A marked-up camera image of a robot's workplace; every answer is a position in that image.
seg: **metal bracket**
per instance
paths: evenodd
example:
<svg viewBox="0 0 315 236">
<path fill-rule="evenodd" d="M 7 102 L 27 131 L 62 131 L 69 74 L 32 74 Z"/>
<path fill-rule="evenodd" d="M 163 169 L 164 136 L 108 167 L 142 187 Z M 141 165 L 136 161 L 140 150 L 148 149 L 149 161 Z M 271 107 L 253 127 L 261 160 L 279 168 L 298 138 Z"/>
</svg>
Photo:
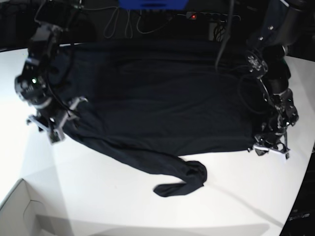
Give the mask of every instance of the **metal bracket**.
<svg viewBox="0 0 315 236">
<path fill-rule="evenodd" d="M 284 143 L 280 141 L 282 136 L 284 136 Z M 262 135 L 256 135 L 255 139 L 257 142 L 249 150 L 254 149 L 258 156 L 272 152 L 279 155 L 285 155 L 285 158 L 289 159 L 290 149 L 287 147 L 286 129 L 284 130 L 284 133 L 271 132 Z"/>
<path fill-rule="evenodd" d="M 246 61 L 250 69 L 250 73 L 257 78 L 261 79 L 268 72 L 268 65 L 263 59 L 259 51 L 246 51 Z"/>
<path fill-rule="evenodd" d="M 72 99 L 69 103 L 70 110 L 75 110 L 79 103 L 88 102 L 85 97 L 76 97 Z M 55 118 L 50 118 L 50 121 L 53 124 L 53 128 L 48 125 L 48 121 L 41 116 L 29 116 L 27 119 L 27 124 L 34 123 L 38 126 L 39 129 L 42 129 L 47 132 L 49 141 L 51 144 L 63 141 L 65 139 L 65 135 L 63 132 L 63 126 L 68 120 L 78 118 L 71 111 L 60 111 Z"/>
</svg>

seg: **power strip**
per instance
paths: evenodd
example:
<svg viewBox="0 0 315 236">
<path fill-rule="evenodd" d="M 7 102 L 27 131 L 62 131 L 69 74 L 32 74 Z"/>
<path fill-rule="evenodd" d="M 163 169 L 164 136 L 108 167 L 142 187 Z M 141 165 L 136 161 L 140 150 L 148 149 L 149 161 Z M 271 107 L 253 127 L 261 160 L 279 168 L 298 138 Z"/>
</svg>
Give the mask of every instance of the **power strip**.
<svg viewBox="0 0 315 236">
<path fill-rule="evenodd" d="M 207 20 L 210 22 L 218 22 L 219 20 L 223 23 L 226 22 L 228 15 L 227 14 L 221 14 L 221 13 L 212 13 L 212 12 L 195 12 L 195 11 L 189 11 L 186 13 L 187 19 L 190 20 L 196 20 L 198 17 L 198 14 L 203 14 Z M 241 17 L 239 15 L 233 15 L 233 20 L 237 19 L 238 21 L 241 21 Z"/>
</svg>

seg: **robotic hand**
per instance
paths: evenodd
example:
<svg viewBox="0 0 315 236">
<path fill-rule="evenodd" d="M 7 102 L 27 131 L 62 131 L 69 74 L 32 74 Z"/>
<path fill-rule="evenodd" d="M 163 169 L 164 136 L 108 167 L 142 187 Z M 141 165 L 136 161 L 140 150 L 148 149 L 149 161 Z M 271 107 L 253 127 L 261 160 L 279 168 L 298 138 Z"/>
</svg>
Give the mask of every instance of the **robotic hand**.
<svg viewBox="0 0 315 236">
<path fill-rule="evenodd" d="M 42 4 L 35 17 L 40 27 L 31 38 L 22 74 L 15 79 L 18 96 L 37 109 L 37 115 L 30 116 L 27 123 L 33 122 L 40 131 L 47 131 L 52 144 L 64 139 L 64 124 L 77 118 L 76 107 L 80 102 L 87 101 L 77 97 L 65 104 L 53 92 L 47 77 L 62 33 L 68 30 L 76 12 L 82 7 L 82 0 L 46 1 Z"/>
<path fill-rule="evenodd" d="M 271 151 L 289 158 L 286 131 L 289 125 L 296 124 L 299 116 L 293 93 L 288 88 L 290 70 L 283 57 L 287 45 L 298 38 L 310 13 L 310 5 L 309 0 L 270 0 L 262 28 L 248 39 L 248 66 L 271 108 L 260 133 L 255 135 L 252 149 L 258 155 Z"/>
</svg>

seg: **black shirt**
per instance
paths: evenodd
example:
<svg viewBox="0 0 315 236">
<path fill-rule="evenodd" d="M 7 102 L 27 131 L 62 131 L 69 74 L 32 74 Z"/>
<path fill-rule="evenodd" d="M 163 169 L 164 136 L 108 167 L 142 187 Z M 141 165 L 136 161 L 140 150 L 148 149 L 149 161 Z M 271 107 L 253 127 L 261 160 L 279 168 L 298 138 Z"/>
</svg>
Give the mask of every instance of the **black shirt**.
<svg viewBox="0 0 315 236">
<path fill-rule="evenodd" d="M 260 124 L 240 99 L 239 78 L 214 71 L 216 50 L 190 41 L 85 44 L 76 46 L 70 73 L 60 81 L 71 62 L 67 48 L 53 62 L 60 72 L 51 83 L 63 100 L 89 102 L 78 106 L 81 118 L 68 121 L 65 133 L 134 168 L 184 181 L 157 186 L 160 196 L 198 189 L 206 168 L 178 156 L 246 150 Z M 264 105 L 255 83 L 240 86 L 242 99 Z"/>
</svg>

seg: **black cable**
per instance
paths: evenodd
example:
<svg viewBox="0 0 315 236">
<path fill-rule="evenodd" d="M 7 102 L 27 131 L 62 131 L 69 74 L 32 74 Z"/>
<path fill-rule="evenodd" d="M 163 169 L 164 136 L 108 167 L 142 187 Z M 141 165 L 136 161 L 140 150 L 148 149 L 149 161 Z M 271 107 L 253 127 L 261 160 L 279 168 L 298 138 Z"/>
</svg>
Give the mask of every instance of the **black cable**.
<svg viewBox="0 0 315 236">
<path fill-rule="evenodd" d="M 215 28 L 215 32 L 214 32 L 214 40 L 217 42 L 218 41 L 218 36 L 219 34 L 225 29 L 225 27 L 223 25 L 218 25 L 216 28 Z"/>
<path fill-rule="evenodd" d="M 256 111 L 255 109 L 253 109 L 243 98 L 242 93 L 241 93 L 241 85 L 243 80 L 245 79 L 247 75 L 244 75 L 240 78 L 238 85 L 237 85 L 237 95 L 239 96 L 241 102 L 244 104 L 244 106 L 252 113 L 256 114 L 256 115 L 263 115 L 266 114 L 268 112 L 268 110 L 265 111 Z"/>
<path fill-rule="evenodd" d="M 140 14 L 139 12 L 137 12 L 136 10 L 131 10 L 132 12 L 136 13 L 139 17 L 143 17 L 142 14 Z"/>
<path fill-rule="evenodd" d="M 69 25 L 68 25 L 69 29 L 71 29 L 71 26 L 75 22 L 76 18 L 79 16 L 79 13 L 81 13 L 81 10 L 77 10 L 72 15 L 72 19 L 69 21 Z M 74 47 L 75 46 L 74 46 L 72 35 L 69 34 L 69 37 L 70 37 L 70 41 L 71 41 L 71 43 L 70 43 L 70 58 L 69 58 L 70 61 L 69 61 L 69 65 L 68 65 L 67 69 L 65 70 L 63 76 L 61 77 L 60 81 L 56 85 L 54 85 L 54 87 L 56 87 L 56 88 L 60 88 L 60 87 L 65 85 L 66 79 L 69 76 L 70 70 L 73 67 L 73 63 L 74 63 Z"/>
<path fill-rule="evenodd" d="M 222 36 L 224 35 L 225 27 L 221 28 L 221 30 L 218 32 L 218 42 L 221 42 Z"/>
<path fill-rule="evenodd" d="M 141 17 L 139 17 L 138 21 L 137 21 L 137 24 L 136 24 L 136 28 L 137 28 L 137 31 L 140 33 L 140 34 L 150 34 L 150 33 L 153 33 L 153 32 L 156 32 L 158 30 L 161 30 L 162 28 L 164 28 L 165 26 L 167 26 L 172 20 L 173 18 L 171 18 L 170 20 L 168 20 L 165 24 L 163 24 L 162 26 L 156 28 L 156 29 L 153 29 L 151 31 L 147 31 L 147 32 L 143 32 L 140 30 L 139 28 L 139 23 L 140 23 L 140 20 L 141 20 Z"/>
<path fill-rule="evenodd" d="M 50 84 L 50 81 L 49 81 L 49 73 L 47 72 L 46 73 L 46 77 L 44 77 L 44 80 L 47 84 L 47 87 L 48 87 L 48 90 L 49 92 L 51 93 L 51 95 L 53 96 L 53 98 L 58 102 L 58 104 L 63 108 L 65 109 L 67 112 L 71 112 L 73 114 L 75 114 L 77 117 L 80 117 L 80 115 L 74 111 L 74 110 L 71 110 L 66 104 L 64 104 L 64 102 L 61 101 L 61 99 L 58 97 L 58 95 L 56 95 L 55 91 L 52 89 L 51 87 L 51 84 Z"/>
<path fill-rule="evenodd" d="M 248 65 L 238 65 L 238 66 L 236 66 L 236 67 L 234 67 L 232 69 L 227 70 L 226 73 L 230 73 L 230 72 L 232 72 L 234 70 L 238 70 L 238 69 L 246 68 L 246 67 L 248 67 Z"/>
<path fill-rule="evenodd" d="M 217 26 L 213 29 L 213 40 L 216 42 L 217 41 L 217 31 L 219 28 L 219 23 L 217 24 Z"/>
<path fill-rule="evenodd" d="M 81 9 L 76 9 L 76 10 L 74 11 L 74 13 L 70 16 L 70 19 L 69 19 L 68 25 L 67 25 L 68 28 L 70 28 L 71 25 L 75 22 L 75 20 L 77 19 L 77 17 L 78 17 L 79 14 L 81 13 L 81 11 L 82 11 Z"/>
<path fill-rule="evenodd" d="M 227 27 L 226 27 L 226 31 L 224 34 L 224 38 L 223 38 L 223 42 L 221 43 L 221 47 L 216 59 L 216 63 L 215 63 L 215 68 L 216 68 L 216 72 L 218 73 L 218 66 L 219 66 L 219 62 L 220 59 L 222 57 L 222 54 L 225 50 L 226 44 L 228 42 L 228 40 L 230 39 L 230 33 L 231 33 L 231 27 L 232 27 L 232 18 L 233 18 L 233 10 L 234 10 L 234 0 L 230 0 L 230 7 L 229 7 L 229 11 L 228 11 L 228 18 L 227 18 Z"/>
</svg>

